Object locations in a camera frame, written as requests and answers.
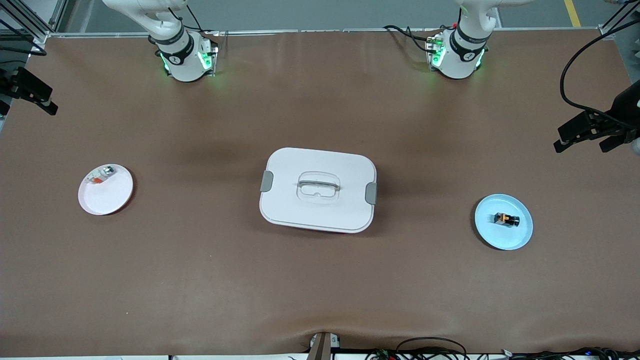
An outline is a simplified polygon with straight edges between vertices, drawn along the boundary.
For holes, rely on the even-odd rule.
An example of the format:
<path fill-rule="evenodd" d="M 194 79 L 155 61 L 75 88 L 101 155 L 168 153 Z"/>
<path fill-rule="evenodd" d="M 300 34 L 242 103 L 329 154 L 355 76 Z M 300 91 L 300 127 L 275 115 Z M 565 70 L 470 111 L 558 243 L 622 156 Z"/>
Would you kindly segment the light blue round plate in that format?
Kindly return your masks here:
<path fill-rule="evenodd" d="M 519 217 L 518 227 L 507 227 L 493 222 L 494 214 L 503 213 Z M 490 194 L 476 205 L 473 225 L 489 246 L 503 251 L 514 251 L 528 244 L 534 233 L 530 210 L 509 194 Z"/>

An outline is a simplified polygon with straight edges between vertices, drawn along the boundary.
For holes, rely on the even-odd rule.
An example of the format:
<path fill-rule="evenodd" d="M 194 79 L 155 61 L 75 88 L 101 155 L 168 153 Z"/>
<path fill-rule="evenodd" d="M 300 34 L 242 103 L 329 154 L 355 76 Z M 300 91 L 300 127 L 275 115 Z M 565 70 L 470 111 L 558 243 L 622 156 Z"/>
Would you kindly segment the pale pink round plate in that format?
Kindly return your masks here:
<path fill-rule="evenodd" d="M 125 166 L 110 163 L 98 167 L 112 166 L 115 174 L 100 184 L 87 182 L 87 175 L 80 183 L 77 200 L 80 207 L 90 215 L 111 215 L 124 208 L 132 199 L 135 190 L 133 174 Z"/>

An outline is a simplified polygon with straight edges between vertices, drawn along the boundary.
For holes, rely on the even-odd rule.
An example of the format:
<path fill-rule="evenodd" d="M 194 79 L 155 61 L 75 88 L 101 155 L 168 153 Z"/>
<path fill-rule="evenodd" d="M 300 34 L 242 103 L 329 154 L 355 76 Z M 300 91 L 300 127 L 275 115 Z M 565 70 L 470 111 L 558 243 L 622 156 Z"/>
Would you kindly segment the aluminium frame profile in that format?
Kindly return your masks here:
<path fill-rule="evenodd" d="M 57 32 L 69 0 L 0 0 L 0 29 L 11 28 L 43 43 Z"/>
<path fill-rule="evenodd" d="M 623 20 L 632 13 L 640 12 L 640 0 L 603 0 L 603 2 L 618 6 L 618 8 L 608 20 L 598 25 L 599 32 L 602 35 L 621 25 Z"/>

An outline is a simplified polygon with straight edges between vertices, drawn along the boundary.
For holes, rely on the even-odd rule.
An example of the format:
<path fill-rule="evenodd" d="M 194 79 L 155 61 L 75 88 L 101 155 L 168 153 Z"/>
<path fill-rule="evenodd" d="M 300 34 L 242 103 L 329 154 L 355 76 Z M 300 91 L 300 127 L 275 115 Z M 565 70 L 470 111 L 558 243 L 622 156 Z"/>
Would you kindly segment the white lidded storage box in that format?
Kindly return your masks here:
<path fill-rule="evenodd" d="M 377 168 L 369 158 L 285 147 L 267 160 L 259 210 L 272 224 L 355 234 L 371 225 L 377 194 Z"/>

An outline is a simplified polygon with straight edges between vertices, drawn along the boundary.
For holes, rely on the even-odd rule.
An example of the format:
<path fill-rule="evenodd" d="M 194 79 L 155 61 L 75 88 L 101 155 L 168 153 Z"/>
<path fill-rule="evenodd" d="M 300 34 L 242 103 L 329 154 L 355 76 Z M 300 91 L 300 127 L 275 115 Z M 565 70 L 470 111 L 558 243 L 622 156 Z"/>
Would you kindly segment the silver and red switch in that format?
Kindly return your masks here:
<path fill-rule="evenodd" d="M 112 177 L 116 173 L 114 167 L 110 165 L 105 165 L 101 167 L 97 167 L 90 171 L 86 176 L 86 181 L 91 184 L 100 184 L 104 183 L 110 177 Z"/>

